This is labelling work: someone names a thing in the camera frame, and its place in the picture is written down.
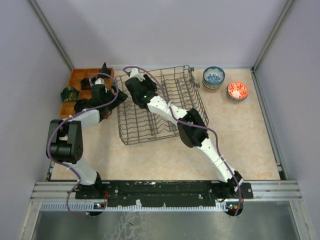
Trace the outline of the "grey wire dish rack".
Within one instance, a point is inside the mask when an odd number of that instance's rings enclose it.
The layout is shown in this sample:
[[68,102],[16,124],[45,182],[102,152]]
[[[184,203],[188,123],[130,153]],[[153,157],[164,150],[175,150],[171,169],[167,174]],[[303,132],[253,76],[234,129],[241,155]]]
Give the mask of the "grey wire dish rack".
[[[199,88],[193,76],[194,68],[189,65],[152,69],[149,71],[162,85],[170,102],[185,110],[196,109],[204,124],[209,124]],[[124,103],[117,108],[118,130],[120,140],[125,145],[134,145],[168,139],[179,136],[176,125],[158,114],[150,113],[134,104],[125,86],[129,76],[117,74],[119,89],[128,95]]]

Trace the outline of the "yellow blue patterned bowl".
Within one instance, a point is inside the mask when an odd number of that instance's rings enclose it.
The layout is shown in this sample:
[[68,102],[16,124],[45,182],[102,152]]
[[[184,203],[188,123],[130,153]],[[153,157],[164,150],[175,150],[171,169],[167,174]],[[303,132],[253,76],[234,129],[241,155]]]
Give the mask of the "yellow blue patterned bowl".
[[218,86],[218,85],[222,85],[224,82],[220,81],[220,82],[217,82],[217,83],[211,83],[211,82],[208,82],[208,81],[203,79],[202,83],[205,83],[206,85],[211,85],[211,86]]

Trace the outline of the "blue lattice patterned bowl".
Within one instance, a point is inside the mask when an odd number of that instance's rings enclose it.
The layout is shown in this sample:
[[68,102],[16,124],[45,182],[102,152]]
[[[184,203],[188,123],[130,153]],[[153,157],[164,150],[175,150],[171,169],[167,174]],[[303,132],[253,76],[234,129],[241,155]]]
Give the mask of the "blue lattice patterned bowl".
[[207,85],[204,82],[202,83],[202,85],[208,89],[219,89],[221,87],[221,85]]

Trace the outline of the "blue white floral bowl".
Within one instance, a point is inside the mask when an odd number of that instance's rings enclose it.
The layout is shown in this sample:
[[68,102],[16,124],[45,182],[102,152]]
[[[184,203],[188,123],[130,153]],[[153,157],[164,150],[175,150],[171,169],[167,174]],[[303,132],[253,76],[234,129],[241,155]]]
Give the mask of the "blue white floral bowl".
[[222,68],[210,66],[204,70],[202,77],[207,82],[218,83],[224,81],[226,74]]

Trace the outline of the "dark speckled bowl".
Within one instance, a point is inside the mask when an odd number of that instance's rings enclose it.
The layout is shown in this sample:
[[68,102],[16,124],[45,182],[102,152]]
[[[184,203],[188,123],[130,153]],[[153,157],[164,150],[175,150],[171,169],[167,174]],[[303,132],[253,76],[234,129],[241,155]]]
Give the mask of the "dark speckled bowl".
[[220,88],[211,89],[211,88],[206,88],[206,87],[204,87],[203,90],[204,90],[205,92],[208,92],[208,93],[216,93],[216,92],[220,91],[221,89],[220,89]]

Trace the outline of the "green leaf patterned bowl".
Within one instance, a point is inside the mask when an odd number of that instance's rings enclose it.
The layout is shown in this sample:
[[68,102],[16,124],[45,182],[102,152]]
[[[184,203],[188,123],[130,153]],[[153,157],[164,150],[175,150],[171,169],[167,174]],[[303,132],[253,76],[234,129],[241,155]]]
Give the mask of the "green leaf patterned bowl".
[[229,99],[231,99],[231,100],[236,100],[236,101],[244,101],[244,100],[246,100],[246,98],[247,98],[247,97],[245,97],[245,98],[234,98],[234,97],[232,97],[232,96],[230,96],[230,95],[228,95],[228,94],[227,94],[227,97],[228,97]]

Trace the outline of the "orange white patterned bowl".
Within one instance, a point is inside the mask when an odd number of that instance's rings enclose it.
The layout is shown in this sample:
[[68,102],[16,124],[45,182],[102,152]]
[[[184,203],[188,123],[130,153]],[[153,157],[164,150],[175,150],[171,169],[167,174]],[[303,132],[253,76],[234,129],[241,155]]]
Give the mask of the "orange white patterned bowl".
[[248,97],[249,88],[245,83],[241,81],[234,81],[227,86],[226,92],[233,98],[242,99]]

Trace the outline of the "pink patterned bowl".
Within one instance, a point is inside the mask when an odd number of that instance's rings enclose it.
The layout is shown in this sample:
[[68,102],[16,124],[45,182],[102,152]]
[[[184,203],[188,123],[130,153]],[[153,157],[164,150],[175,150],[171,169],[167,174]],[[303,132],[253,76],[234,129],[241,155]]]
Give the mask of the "pink patterned bowl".
[[233,103],[241,103],[241,102],[244,102],[244,100],[233,100],[233,99],[230,99],[231,102]]

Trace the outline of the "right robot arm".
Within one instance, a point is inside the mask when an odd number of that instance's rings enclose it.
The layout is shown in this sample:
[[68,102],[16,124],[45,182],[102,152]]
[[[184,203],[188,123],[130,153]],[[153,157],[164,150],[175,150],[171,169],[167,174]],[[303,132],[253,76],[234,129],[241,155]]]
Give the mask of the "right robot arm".
[[235,198],[238,195],[241,199],[243,177],[224,159],[217,133],[206,127],[199,112],[195,108],[186,110],[172,104],[163,86],[149,71],[138,66],[127,66],[123,71],[129,76],[125,86],[133,102],[176,125],[184,145],[197,148],[212,162],[223,197]]

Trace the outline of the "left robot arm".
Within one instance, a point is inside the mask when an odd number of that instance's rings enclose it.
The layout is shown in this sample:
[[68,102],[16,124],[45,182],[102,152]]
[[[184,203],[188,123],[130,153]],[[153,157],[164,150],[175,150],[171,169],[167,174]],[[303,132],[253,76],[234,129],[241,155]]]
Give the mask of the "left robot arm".
[[87,186],[87,194],[97,199],[103,195],[104,186],[97,182],[98,173],[83,156],[83,131],[104,120],[128,96],[119,90],[114,79],[107,87],[102,78],[98,78],[91,87],[91,96],[91,107],[68,118],[50,122],[46,155],[54,163],[71,170],[77,176],[78,183]]

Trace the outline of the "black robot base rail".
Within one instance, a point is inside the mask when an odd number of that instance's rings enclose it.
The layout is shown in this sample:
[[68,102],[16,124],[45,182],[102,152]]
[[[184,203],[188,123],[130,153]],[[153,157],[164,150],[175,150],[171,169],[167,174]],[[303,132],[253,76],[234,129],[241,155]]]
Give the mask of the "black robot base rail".
[[236,190],[216,180],[100,180],[90,186],[80,184],[75,190],[77,200],[94,201],[94,210],[212,210],[229,200],[222,209],[231,216],[238,216],[243,201],[253,197],[248,182]]

